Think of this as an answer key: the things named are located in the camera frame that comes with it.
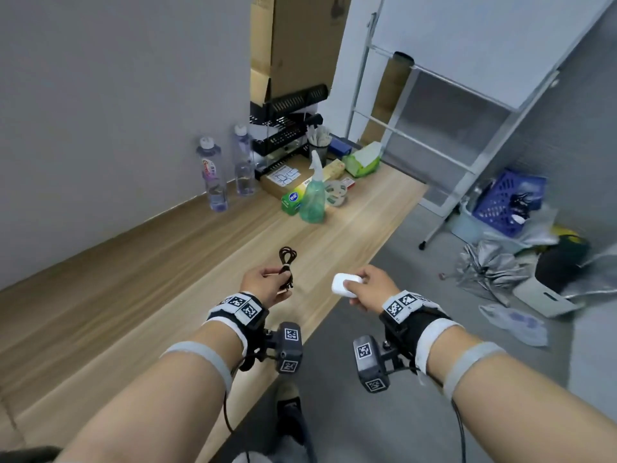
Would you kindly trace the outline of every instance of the wooden desk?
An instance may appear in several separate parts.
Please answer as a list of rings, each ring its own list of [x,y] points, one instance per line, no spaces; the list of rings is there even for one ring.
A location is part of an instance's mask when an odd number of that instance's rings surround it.
[[[294,295],[267,325],[297,322],[307,340],[338,300],[337,272],[366,264],[420,201],[424,184],[382,165],[323,225],[289,217],[261,192],[216,214],[198,197],[0,292],[0,390],[27,445],[66,445],[120,389],[237,291],[243,272],[295,248]],[[240,373],[228,401],[239,423],[276,373]],[[228,437],[222,419],[199,461]]]

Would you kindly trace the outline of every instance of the gray floor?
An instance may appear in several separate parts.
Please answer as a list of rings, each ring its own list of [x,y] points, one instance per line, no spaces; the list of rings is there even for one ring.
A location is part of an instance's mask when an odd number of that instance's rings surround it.
[[[414,209],[372,263],[388,271],[399,287],[440,303],[468,331],[498,343],[565,386],[571,321],[566,318],[547,322],[550,347],[544,349],[527,346],[489,324],[478,311],[482,299],[456,287],[454,280],[441,281],[437,277],[440,272],[452,271],[464,243],[442,232],[424,252],[418,250],[434,218],[422,207]],[[516,299],[513,307],[529,310]],[[380,340],[383,327],[374,315],[349,307],[343,299],[305,345],[302,368],[295,380],[320,463],[460,461],[455,414],[432,385],[421,386],[416,376],[400,372],[392,376],[386,392],[369,395],[364,391],[357,379],[351,346],[362,334]],[[213,461],[229,462],[244,449],[268,450],[273,440],[275,386]],[[470,462],[490,462],[469,433],[467,457]]]

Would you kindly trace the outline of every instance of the plastic water bottle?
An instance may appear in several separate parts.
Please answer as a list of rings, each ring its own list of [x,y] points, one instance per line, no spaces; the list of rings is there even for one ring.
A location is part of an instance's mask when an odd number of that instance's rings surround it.
[[[205,136],[199,140],[197,155],[201,159],[201,175],[205,180],[210,208],[220,213],[227,209],[227,182],[223,176],[221,148],[214,140]]]
[[[236,125],[235,136],[237,141],[236,149],[236,189],[242,196],[255,193],[255,163],[251,155],[251,136],[243,125]]]

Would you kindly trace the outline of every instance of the white shelf frame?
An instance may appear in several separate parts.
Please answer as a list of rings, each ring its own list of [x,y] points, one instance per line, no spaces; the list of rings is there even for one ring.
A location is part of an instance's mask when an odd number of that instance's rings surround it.
[[[385,149],[386,145],[388,144],[388,141],[390,140],[392,133],[395,133],[421,146],[422,148],[439,156],[440,158],[448,160],[449,162],[453,163],[454,165],[458,166],[459,168],[465,171],[463,178],[459,180],[457,185],[454,187],[454,190],[451,192],[451,194],[448,195],[447,199],[442,205],[437,205],[434,202],[428,201],[427,199],[422,199],[422,201],[420,202],[420,205],[427,208],[429,211],[431,211],[432,213],[435,213],[441,218],[437,227],[433,229],[425,237],[424,241],[420,244],[420,248],[424,249],[424,247],[426,246],[426,243],[430,241],[430,239],[439,231],[439,229],[443,225],[446,218],[450,216],[452,210],[461,201],[461,198],[473,186],[477,178],[480,176],[480,174],[482,174],[484,169],[486,169],[486,167],[489,165],[490,161],[495,157],[495,155],[498,153],[501,147],[505,144],[508,138],[516,130],[516,128],[521,123],[523,118],[527,116],[527,114],[529,113],[529,110],[533,108],[533,106],[536,104],[538,99],[542,97],[542,95],[548,88],[557,84],[557,77],[559,75],[559,70],[555,69],[549,75],[547,75],[547,77],[536,88],[535,92],[533,93],[532,96],[530,96],[530,98],[526,101],[526,103],[523,104],[523,106],[521,106],[519,110],[513,110],[511,107],[508,107],[507,105],[499,102],[498,100],[488,97],[480,92],[474,91],[473,89],[470,89],[467,86],[458,84],[446,77],[442,77],[433,71],[422,68],[420,65],[415,65],[415,64],[410,65],[410,68],[412,70],[411,74],[409,74],[409,77],[407,78],[407,82],[405,83],[403,91],[401,92],[401,95],[398,99],[397,105],[395,106],[392,116],[390,117],[390,121],[389,123],[384,123],[381,120],[371,116],[370,113],[366,113],[357,108],[358,96],[360,93],[360,88],[362,86],[362,79],[364,77],[364,72],[366,69],[366,62],[368,60],[369,53],[373,51],[389,59],[391,59],[394,56],[393,52],[388,52],[373,44],[373,35],[375,32],[375,27],[377,25],[377,21],[379,19],[384,1],[385,0],[380,1],[380,6],[377,12],[371,14],[370,21],[367,24],[364,53],[362,55],[362,59],[360,62],[360,70],[358,72],[358,77],[357,77],[355,89],[353,92],[352,104],[349,110],[349,117],[347,119],[347,126],[345,127],[345,138],[349,139],[349,133],[351,131],[353,117],[355,114],[358,114],[360,116],[363,116],[367,120],[370,120],[371,122],[382,125],[386,129],[382,137],[382,140],[381,140],[381,145],[383,149]],[[505,110],[510,112],[506,120],[499,127],[499,129],[493,135],[492,139],[489,141],[486,147],[481,151],[480,155],[478,155],[478,157],[475,159],[473,164],[468,165],[464,162],[458,161],[452,156],[441,152],[439,149],[436,149],[428,145],[427,143],[421,141],[420,139],[414,138],[413,136],[410,136],[407,133],[404,133],[396,128],[396,125],[401,116],[401,113],[403,112],[403,109],[405,108],[407,104],[407,101],[411,95],[413,86],[415,85],[420,73],[424,73],[432,77],[435,77],[436,79],[439,79],[440,81],[443,81],[444,83],[447,83],[448,85],[458,87],[459,89],[462,89],[477,97],[480,97],[483,100],[487,100],[488,102],[492,102],[493,104],[496,104],[499,107],[504,108]]]

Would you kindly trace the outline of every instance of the gray elastic band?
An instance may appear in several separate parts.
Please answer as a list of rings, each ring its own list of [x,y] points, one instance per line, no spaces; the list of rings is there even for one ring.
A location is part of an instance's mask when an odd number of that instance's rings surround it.
[[[221,359],[214,350],[208,348],[205,344],[201,344],[200,342],[195,341],[182,341],[177,342],[176,344],[171,345],[161,357],[165,356],[168,352],[181,351],[181,352],[192,352],[198,356],[201,356],[208,362],[214,366],[220,373],[221,377],[223,377],[223,381],[225,382],[225,388],[227,389],[227,394],[231,391],[231,372],[229,368],[225,364],[225,361]]]
[[[471,366],[480,359],[487,358],[498,352],[505,351],[494,342],[481,342],[480,344],[476,344],[473,348],[466,350],[457,363],[454,364],[454,367],[452,367],[450,373],[443,382],[443,394],[448,398],[448,401],[452,400],[452,395],[454,395],[454,390],[456,390],[459,381]]]

